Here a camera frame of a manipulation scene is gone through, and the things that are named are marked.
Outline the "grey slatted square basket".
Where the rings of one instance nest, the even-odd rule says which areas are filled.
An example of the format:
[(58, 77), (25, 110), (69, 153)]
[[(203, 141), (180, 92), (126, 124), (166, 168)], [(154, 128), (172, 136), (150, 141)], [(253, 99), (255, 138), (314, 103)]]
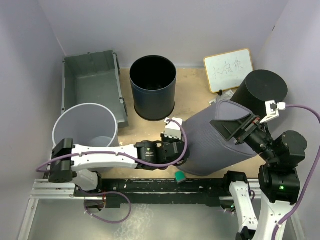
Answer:
[(250, 113), (238, 103), (221, 100), (187, 119), (182, 127), (187, 136), (189, 157), (177, 168), (204, 177), (255, 157), (257, 154), (247, 144), (225, 141), (210, 124), (212, 120), (237, 120)]

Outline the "black ribbed round bin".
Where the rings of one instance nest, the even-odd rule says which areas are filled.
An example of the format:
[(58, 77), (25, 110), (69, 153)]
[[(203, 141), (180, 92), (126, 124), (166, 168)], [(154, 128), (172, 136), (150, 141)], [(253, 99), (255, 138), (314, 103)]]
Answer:
[(288, 86), (282, 77), (259, 69), (246, 76), (230, 100), (263, 119), (267, 116), (265, 102), (283, 102), (287, 94)]

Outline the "dark blue round bin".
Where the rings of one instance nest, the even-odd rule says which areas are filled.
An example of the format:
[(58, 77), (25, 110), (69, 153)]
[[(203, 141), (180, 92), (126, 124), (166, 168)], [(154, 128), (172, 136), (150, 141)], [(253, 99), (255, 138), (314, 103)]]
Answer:
[(136, 60), (129, 71), (136, 113), (147, 121), (167, 118), (175, 108), (177, 69), (167, 58), (147, 55)]

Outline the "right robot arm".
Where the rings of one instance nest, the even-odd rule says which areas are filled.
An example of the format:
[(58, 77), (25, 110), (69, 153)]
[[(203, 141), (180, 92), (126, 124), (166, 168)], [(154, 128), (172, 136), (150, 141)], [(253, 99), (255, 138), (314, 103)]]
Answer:
[(297, 166), (306, 158), (307, 140), (289, 130), (273, 139), (268, 127), (254, 114), (236, 120), (212, 120), (210, 124), (227, 142), (247, 144), (265, 164), (259, 167), (261, 210), (256, 218), (249, 183), (242, 173), (229, 171), (223, 192), (232, 196), (238, 217), (237, 240), (281, 240), (286, 224), (281, 219), (296, 205), (300, 192)]

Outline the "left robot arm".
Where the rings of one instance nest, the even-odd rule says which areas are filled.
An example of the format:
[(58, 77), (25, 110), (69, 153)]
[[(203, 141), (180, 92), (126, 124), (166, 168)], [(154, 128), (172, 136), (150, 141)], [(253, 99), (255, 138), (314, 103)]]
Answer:
[(184, 139), (166, 137), (144, 140), (118, 147), (92, 147), (74, 144), (65, 138), (52, 150), (48, 180), (51, 183), (73, 183), (91, 196), (103, 191), (101, 173), (109, 168), (165, 170), (186, 162), (190, 155)]

